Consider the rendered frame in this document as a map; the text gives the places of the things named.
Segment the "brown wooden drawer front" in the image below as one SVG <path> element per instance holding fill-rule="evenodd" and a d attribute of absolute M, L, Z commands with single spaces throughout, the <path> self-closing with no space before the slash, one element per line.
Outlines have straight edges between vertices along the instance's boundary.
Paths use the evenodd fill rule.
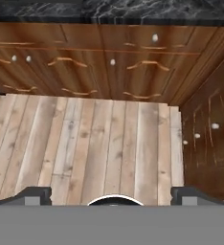
<path fill-rule="evenodd" d="M 193 28 L 156 25 L 101 25 L 101 39 L 105 50 L 176 51 L 185 48 Z M 158 41 L 152 36 L 158 34 Z"/>
<path fill-rule="evenodd" d="M 65 42 L 58 24 L 0 22 L 0 46 L 55 46 Z"/>

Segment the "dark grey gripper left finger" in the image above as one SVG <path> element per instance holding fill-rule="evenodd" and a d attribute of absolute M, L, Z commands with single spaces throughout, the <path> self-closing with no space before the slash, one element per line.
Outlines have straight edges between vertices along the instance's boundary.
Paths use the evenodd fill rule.
<path fill-rule="evenodd" d="M 0 199 L 0 205 L 51 206 L 51 187 L 26 187 L 16 195 Z"/>

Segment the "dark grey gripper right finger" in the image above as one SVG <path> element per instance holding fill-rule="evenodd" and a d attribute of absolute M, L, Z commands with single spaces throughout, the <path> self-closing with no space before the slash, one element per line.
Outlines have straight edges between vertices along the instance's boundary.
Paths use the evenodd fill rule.
<path fill-rule="evenodd" d="M 224 206 L 224 200 L 218 200 L 193 187 L 172 187 L 170 195 L 172 206 Z"/>

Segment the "dark brown wooden cupboard run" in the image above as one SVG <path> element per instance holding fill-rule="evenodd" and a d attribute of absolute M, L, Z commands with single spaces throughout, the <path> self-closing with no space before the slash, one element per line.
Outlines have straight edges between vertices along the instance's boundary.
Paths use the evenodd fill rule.
<path fill-rule="evenodd" d="M 184 183 L 224 200 L 224 55 L 179 110 Z M 212 123 L 218 123 L 219 129 L 212 129 Z M 201 137 L 195 139 L 195 133 Z"/>

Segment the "black round thing white rim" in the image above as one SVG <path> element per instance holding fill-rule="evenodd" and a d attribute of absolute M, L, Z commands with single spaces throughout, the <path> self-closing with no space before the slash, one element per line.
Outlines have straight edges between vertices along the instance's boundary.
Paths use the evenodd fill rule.
<path fill-rule="evenodd" d="M 143 203 L 126 195 L 122 194 L 106 194 L 104 196 L 98 197 L 88 203 L 89 206 L 142 206 Z"/>

